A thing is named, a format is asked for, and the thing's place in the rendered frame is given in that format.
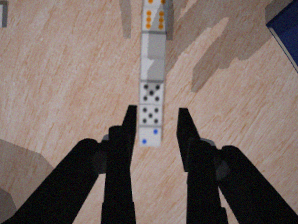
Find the white domino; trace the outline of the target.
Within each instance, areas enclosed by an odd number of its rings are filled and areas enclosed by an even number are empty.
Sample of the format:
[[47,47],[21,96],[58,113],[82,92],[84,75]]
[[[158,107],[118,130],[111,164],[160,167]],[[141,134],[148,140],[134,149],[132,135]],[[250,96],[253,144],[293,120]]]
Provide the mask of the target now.
[[141,57],[139,104],[163,105],[165,60]]
[[141,57],[165,58],[168,8],[143,7]]
[[144,7],[159,7],[169,9],[170,0],[144,0]]
[[161,147],[162,105],[139,104],[139,146]]

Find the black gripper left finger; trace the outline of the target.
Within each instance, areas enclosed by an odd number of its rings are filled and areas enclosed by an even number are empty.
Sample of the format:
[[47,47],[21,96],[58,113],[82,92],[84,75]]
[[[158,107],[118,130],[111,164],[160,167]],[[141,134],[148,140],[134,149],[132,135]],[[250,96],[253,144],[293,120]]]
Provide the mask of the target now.
[[101,224],[136,224],[130,175],[136,126],[137,105],[129,105],[122,126],[109,127],[101,143],[80,140],[1,224],[72,224],[99,174],[105,173]]

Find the dark blue notebook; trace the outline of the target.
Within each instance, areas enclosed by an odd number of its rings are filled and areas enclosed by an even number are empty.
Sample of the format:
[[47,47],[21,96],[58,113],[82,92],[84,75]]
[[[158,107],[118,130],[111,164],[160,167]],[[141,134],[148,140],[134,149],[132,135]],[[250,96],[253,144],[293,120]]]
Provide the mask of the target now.
[[298,0],[293,0],[267,24],[298,73]]

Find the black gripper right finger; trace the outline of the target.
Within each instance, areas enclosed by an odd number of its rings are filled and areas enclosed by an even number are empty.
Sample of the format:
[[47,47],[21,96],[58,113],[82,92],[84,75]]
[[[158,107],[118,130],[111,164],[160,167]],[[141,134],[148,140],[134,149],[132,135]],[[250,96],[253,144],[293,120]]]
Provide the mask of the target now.
[[188,172],[186,224],[228,224],[219,189],[239,224],[298,224],[298,215],[239,148],[217,149],[200,138],[188,108],[179,108],[176,135]]

